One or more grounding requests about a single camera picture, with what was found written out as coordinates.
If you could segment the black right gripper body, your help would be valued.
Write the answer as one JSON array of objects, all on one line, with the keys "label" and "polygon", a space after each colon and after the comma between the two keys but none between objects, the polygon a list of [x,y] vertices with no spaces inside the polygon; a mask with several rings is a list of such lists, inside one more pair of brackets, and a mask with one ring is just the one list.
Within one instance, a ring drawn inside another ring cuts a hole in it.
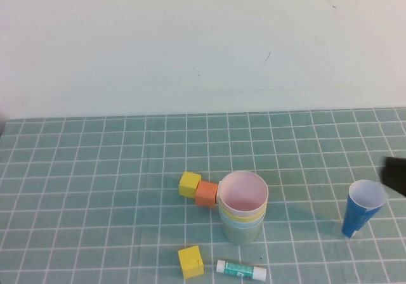
[{"label": "black right gripper body", "polygon": [[385,157],[380,171],[381,183],[397,193],[406,196],[406,159]]}]

